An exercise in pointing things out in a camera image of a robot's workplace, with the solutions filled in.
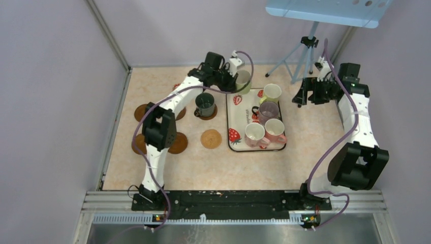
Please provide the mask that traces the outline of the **light green mug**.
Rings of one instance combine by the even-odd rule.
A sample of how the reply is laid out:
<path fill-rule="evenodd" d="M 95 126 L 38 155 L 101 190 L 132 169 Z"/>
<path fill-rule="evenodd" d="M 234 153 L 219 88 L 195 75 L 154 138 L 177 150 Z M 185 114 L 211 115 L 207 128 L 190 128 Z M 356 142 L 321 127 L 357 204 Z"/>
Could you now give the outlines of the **light green mug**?
<path fill-rule="evenodd" d="M 250 91 L 252 86 L 251 73 L 247 70 L 239 70 L 237 75 L 235 82 L 236 90 L 239 90 L 237 93 L 239 95 L 245 95 Z"/>

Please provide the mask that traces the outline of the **yellow-green mug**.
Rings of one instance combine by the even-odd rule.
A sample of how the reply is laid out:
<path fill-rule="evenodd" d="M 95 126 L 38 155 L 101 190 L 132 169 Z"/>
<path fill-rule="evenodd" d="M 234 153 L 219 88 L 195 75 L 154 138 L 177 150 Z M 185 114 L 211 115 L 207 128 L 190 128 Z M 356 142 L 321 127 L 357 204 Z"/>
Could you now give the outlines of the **yellow-green mug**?
<path fill-rule="evenodd" d="M 263 95 L 259 101 L 259 104 L 262 104 L 264 102 L 278 103 L 281 94 L 282 94 L 282 89 L 280 86 L 273 83 L 267 84 L 263 89 Z"/>

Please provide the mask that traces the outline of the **dark green mug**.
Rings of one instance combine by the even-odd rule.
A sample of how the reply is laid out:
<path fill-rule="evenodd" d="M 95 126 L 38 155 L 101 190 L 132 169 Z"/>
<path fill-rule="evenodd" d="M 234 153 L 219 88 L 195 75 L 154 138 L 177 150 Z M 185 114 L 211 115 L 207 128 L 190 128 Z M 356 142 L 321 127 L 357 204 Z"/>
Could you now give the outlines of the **dark green mug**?
<path fill-rule="evenodd" d="M 194 115 L 196 117 L 210 117 L 215 111 L 215 100 L 213 95 L 209 93 L 201 93 L 195 98 L 196 109 Z"/>

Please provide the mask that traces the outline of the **purple mug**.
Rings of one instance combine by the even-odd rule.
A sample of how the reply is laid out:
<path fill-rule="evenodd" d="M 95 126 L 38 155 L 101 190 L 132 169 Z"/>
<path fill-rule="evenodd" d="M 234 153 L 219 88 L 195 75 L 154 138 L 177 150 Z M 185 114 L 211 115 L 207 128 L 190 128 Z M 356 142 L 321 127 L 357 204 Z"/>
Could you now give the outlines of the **purple mug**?
<path fill-rule="evenodd" d="M 265 125 L 265 123 L 273 118 L 279 117 L 279 106 L 275 102 L 266 101 L 260 106 L 252 107 L 252 114 L 257 117 L 260 124 Z"/>

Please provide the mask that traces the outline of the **dark brown wooden coaster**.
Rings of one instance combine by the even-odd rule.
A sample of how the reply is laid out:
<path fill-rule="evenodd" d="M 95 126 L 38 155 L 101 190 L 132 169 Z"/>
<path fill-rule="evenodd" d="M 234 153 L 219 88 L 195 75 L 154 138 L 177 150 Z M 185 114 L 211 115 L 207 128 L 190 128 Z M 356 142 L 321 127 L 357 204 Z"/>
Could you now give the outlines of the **dark brown wooden coaster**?
<path fill-rule="evenodd" d="M 217 105 L 215 105 L 214 112 L 213 112 L 213 114 L 211 116 L 209 116 L 209 117 L 202 117 L 202 116 L 197 116 L 197 114 L 195 114 L 195 117 L 197 117 L 197 118 L 199 118 L 201 120 L 211 120 L 211 119 L 213 119 L 213 118 L 216 117 L 217 113 L 218 113 L 218 107 L 217 107 Z"/>

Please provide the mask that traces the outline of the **woven rattan coaster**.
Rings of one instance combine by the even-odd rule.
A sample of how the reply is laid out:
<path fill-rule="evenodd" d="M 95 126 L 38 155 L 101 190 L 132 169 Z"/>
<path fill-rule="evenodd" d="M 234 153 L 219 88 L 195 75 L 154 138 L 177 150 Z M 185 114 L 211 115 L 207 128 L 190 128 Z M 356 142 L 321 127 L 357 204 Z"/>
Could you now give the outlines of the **woven rattan coaster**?
<path fill-rule="evenodd" d="M 201 144 L 207 149 L 215 149 L 222 143 L 221 134 L 214 129 L 206 130 L 200 138 Z"/>

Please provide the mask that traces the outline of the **brown wooden round coaster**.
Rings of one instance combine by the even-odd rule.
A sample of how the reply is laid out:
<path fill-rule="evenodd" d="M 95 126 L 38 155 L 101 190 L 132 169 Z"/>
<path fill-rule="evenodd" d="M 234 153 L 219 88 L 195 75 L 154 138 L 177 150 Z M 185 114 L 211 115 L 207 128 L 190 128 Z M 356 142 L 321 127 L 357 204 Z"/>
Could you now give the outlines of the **brown wooden round coaster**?
<path fill-rule="evenodd" d="M 140 122 L 146 113 L 147 104 L 139 105 L 134 111 L 134 118 L 137 122 Z"/>

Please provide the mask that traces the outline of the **dark brown round coaster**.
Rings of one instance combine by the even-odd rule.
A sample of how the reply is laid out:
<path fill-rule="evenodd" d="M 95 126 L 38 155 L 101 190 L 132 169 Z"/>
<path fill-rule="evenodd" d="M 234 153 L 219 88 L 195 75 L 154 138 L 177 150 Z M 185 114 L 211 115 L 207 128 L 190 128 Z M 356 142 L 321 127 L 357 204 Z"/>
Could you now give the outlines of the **dark brown round coaster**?
<path fill-rule="evenodd" d="M 179 112 L 179 114 L 176 116 L 176 120 L 180 120 L 180 119 L 182 119 L 182 118 L 185 116 L 186 111 L 187 111 L 187 109 L 186 109 L 186 108 L 183 108 L 183 109 Z"/>

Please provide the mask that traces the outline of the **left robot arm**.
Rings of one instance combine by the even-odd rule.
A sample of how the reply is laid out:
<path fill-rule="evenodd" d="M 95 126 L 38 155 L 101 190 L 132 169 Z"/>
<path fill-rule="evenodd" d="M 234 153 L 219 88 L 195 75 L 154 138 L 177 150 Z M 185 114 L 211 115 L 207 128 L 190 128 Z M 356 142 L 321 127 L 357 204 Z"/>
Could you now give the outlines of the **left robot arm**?
<path fill-rule="evenodd" d="M 157 103 L 148 103 L 145 114 L 139 122 L 147 153 L 145 176 L 138 188 L 138 196 L 151 210 L 159 209 L 166 194 L 163 189 L 163 171 L 168 149 L 177 136 L 176 117 L 198 95 L 205 90 L 222 94 L 237 92 L 238 70 L 244 62 L 234 50 L 229 59 L 220 54 L 208 52 L 205 61 L 191 69 L 183 82 L 166 98 Z"/>

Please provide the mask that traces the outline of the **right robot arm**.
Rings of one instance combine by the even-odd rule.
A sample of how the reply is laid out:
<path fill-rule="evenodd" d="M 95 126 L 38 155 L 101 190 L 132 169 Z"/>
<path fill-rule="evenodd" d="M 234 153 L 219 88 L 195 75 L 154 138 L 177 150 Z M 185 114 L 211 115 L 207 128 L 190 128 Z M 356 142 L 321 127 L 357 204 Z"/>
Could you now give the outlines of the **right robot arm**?
<path fill-rule="evenodd" d="M 338 140 L 344 145 L 329 162 L 318 188 L 311 188 L 310 178 L 301 184 L 298 203 L 304 209 L 312 209 L 341 189 L 370 190 L 389 161 L 389 152 L 374 138 L 368 112 L 371 94 L 368 85 L 359 81 L 360 65 L 342 63 L 337 75 L 324 58 L 315 65 L 319 75 L 304 78 L 292 102 L 301 107 L 307 102 L 319 105 L 336 101 L 345 134 Z"/>

